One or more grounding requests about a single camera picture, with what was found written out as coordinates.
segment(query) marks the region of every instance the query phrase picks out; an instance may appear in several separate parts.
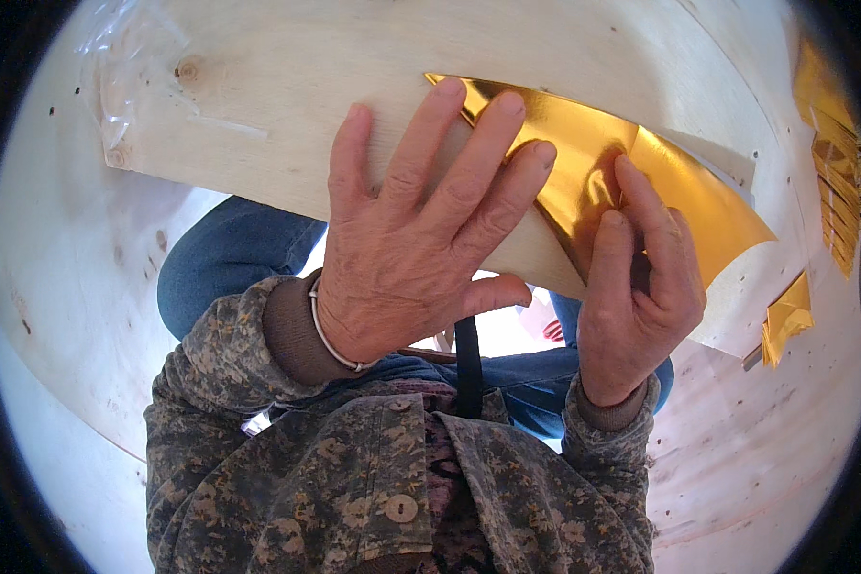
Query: bangle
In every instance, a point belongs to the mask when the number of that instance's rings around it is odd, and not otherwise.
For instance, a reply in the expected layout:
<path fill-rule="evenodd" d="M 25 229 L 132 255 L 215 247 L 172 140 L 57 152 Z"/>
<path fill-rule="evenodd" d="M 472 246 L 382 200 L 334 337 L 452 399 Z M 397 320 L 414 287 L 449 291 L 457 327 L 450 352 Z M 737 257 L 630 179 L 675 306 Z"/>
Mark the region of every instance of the bangle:
<path fill-rule="evenodd" d="M 377 364 L 379 362 L 379 359 L 371 363 L 355 363 L 354 361 L 349 361 L 348 359 L 344 358 L 341 353 L 336 351 L 329 343 L 329 340 L 326 339 L 325 332 L 322 331 L 322 325 L 319 323 L 319 314 L 316 313 L 316 299 L 319 298 L 320 281 L 322 281 L 322 277 L 317 277 L 316 282 L 313 283 L 312 288 L 309 290 L 309 307 L 313 311 L 313 323 L 316 324 L 316 332 L 319 333 L 319 337 L 322 339 L 322 344 L 325 345 L 325 348 L 329 350 L 331 356 L 335 357 L 335 359 L 337 359 L 339 363 L 343 364 L 355 373 L 360 373 L 364 369 L 368 369 L 374 364 Z"/>

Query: right hand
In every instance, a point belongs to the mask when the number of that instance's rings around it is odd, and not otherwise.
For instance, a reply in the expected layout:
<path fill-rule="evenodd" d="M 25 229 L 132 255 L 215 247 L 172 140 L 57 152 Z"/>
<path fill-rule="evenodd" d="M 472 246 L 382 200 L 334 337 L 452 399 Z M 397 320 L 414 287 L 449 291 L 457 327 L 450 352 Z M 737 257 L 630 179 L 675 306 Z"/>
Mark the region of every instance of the right hand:
<path fill-rule="evenodd" d="M 701 322 L 707 298 L 689 224 L 668 209 L 621 155 L 615 174 L 625 207 L 606 211 L 593 245 L 577 320 L 581 384 L 597 407 L 624 401 Z M 636 240 L 650 263 L 648 292 L 631 286 Z"/>
<path fill-rule="evenodd" d="M 430 90 L 377 189 L 366 169 L 370 109 L 353 106 L 338 130 L 317 313 L 329 343 L 348 360 L 367 363 L 463 317 L 530 304 L 517 276 L 472 276 L 530 208 L 557 150 L 532 142 L 504 161 L 526 117 L 522 98 L 505 92 L 485 108 L 424 202 L 437 151 L 464 101 L 456 78 Z"/>

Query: gold foil paper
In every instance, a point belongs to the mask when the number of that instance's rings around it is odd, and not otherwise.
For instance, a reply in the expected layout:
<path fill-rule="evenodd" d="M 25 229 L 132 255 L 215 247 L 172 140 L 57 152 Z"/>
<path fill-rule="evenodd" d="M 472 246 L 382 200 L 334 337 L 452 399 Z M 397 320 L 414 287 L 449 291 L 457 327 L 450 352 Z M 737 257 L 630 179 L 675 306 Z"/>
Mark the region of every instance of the gold foil paper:
<path fill-rule="evenodd" d="M 433 84 L 445 75 L 425 74 Z M 707 288 L 737 255 L 775 235 L 734 190 L 695 158 L 657 134 L 598 109 L 547 92 L 460 78 L 467 88 L 463 116 L 472 125 L 504 90 L 519 94 L 526 121 L 510 147 L 548 140 L 558 150 L 537 204 L 586 281 L 599 218 L 624 205 L 613 162 L 628 154 L 668 207 L 682 211 L 695 239 Z"/>
<path fill-rule="evenodd" d="M 861 135 L 838 75 L 806 39 L 794 76 L 794 100 L 816 130 L 811 153 L 819 175 L 823 243 L 849 278 L 861 232 Z"/>
<path fill-rule="evenodd" d="M 781 297 L 769 305 L 769 317 L 762 323 L 762 362 L 778 366 L 789 338 L 815 325 L 810 312 L 810 284 L 806 270 L 794 279 Z"/>

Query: red object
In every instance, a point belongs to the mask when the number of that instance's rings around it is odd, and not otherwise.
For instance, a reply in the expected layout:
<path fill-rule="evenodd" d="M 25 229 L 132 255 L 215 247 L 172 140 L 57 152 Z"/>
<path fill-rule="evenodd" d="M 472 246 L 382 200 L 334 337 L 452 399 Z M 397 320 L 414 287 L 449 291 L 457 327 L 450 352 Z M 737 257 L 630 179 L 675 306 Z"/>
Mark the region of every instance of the red object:
<path fill-rule="evenodd" d="M 545 328 L 542 329 L 542 336 L 551 342 L 562 342 L 564 340 L 564 333 L 561 331 L 561 323 L 558 322 L 558 319 L 545 325 Z"/>

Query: jeans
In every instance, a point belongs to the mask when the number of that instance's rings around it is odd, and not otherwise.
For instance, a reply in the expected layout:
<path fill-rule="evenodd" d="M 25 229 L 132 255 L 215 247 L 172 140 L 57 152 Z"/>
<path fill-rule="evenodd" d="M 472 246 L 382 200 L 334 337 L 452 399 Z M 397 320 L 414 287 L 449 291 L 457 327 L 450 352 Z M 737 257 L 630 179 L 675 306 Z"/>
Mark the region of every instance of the jeans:
<path fill-rule="evenodd" d="M 184 234 L 160 270 L 157 298 L 169 331 L 183 339 L 215 299 L 244 292 L 274 275 L 296 275 L 327 224 L 232 197 Z M 561 438 L 564 397 L 577 372 L 580 302 L 552 293 L 565 347 L 482 359 L 485 387 L 497 386 L 513 424 L 539 438 Z M 673 382 L 669 359 L 657 369 L 662 406 Z M 341 383 L 420 378 L 456 385 L 455 364 L 391 353 L 360 378 Z"/>

